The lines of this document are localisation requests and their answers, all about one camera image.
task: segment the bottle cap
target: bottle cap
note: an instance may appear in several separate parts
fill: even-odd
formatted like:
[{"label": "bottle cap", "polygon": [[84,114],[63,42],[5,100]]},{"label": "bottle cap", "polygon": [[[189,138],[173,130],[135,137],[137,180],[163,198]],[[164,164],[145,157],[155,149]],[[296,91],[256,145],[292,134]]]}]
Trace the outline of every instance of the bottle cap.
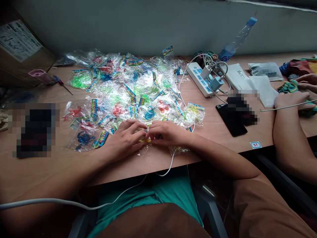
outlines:
[{"label": "bottle cap", "polygon": [[257,19],[256,18],[250,18],[247,22],[247,25],[253,26],[255,23],[257,23]]}]

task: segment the brown shirt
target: brown shirt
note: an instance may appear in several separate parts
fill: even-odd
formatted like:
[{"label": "brown shirt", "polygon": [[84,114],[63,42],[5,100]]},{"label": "brown shirt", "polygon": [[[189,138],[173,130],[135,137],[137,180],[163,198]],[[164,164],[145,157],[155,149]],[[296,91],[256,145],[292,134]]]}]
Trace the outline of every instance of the brown shirt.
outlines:
[{"label": "brown shirt", "polygon": [[[235,214],[240,238],[316,238],[317,235],[271,186],[252,179],[235,182]],[[120,238],[210,238],[199,223],[176,204],[134,207],[99,236]]]}]

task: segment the gray wall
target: gray wall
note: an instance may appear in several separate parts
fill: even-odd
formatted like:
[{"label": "gray wall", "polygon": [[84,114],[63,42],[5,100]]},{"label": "gray wall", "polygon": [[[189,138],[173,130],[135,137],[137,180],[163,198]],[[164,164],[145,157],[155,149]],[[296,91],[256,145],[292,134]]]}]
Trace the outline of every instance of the gray wall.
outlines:
[{"label": "gray wall", "polygon": [[21,0],[14,7],[55,53],[175,55],[218,53],[256,14],[258,22],[237,54],[317,50],[317,13],[211,0]]}]

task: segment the power strip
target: power strip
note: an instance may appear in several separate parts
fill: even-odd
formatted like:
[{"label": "power strip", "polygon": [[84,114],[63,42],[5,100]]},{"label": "power strip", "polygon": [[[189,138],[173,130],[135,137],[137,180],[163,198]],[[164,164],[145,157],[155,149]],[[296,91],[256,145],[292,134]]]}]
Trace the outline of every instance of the power strip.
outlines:
[{"label": "power strip", "polygon": [[[210,90],[208,87],[207,79],[203,79],[200,74],[202,72],[202,68],[199,66],[198,63],[192,62],[190,64],[187,64],[187,72],[192,77],[200,91],[205,97],[213,97],[215,94]],[[212,77],[209,74],[209,83],[211,82]]]}]

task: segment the wooden desk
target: wooden desk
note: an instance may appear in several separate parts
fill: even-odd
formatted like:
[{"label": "wooden desk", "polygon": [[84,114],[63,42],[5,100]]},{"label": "wooden desk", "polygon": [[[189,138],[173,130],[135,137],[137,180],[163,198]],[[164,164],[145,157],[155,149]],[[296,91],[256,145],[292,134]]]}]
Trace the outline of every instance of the wooden desk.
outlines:
[{"label": "wooden desk", "polygon": [[[308,58],[313,53],[291,53],[278,55],[258,55],[258,56],[236,56],[230,60],[230,64],[240,63],[244,70],[248,69],[248,63],[276,62],[282,65],[291,59]],[[49,74],[57,75],[63,82],[71,76],[73,68],[51,69]],[[272,82],[272,86],[277,88],[281,82]],[[92,95],[80,89],[69,87],[74,96],[70,95],[64,88],[54,85],[47,88],[39,98],[39,102],[59,103],[60,106],[60,124],[56,129],[56,146],[51,158],[12,158],[10,142],[14,139],[8,131],[0,133],[1,152],[0,152],[0,195],[4,202],[20,196],[36,184],[44,181],[48,177],[57,174],[59,171],[71,166],[74,163],[80,163],[83,159],[94,159],[86,157],[91,151],[78,153],[67,150],[66,146],[71,135],[74,133],[69,126],[69,122],[62,121],[62,114],[66,103],[70,100],[84,99],[85,95]],[[222,102],[217,98],[205,98],[196,84],[190,80],[181,84],[180,90],[187,103],[188,101],[206,107],[206,117],[203,127],[196,127],[194,133],[211,139],[222,144],[236,152],[251,150],[250,142],[259,141],[262,147],[273,145],[272,127],[275,112],[260,112],[260,119],[257,125],[248,126],[248,133],[239,137],[232,137],[223,123],[221,117],[215,109],[215,106]],[[263,109],[262,104],[256,101],[259,109]],[[302,118],[301,125],[307,137],[317,135],[317,117],[309,119]],[[173,167],[195,163],[200,158],[193,152],[187,152],[177,155],[174,158]],[[130,158],[112,164],[104,171],[99,173],[89,185],[97,185],[130,178],[142,174],[152,173],[169,168],[171,155],[167,148],[151,147],[146,153],[144,150],[134,153]]]}]

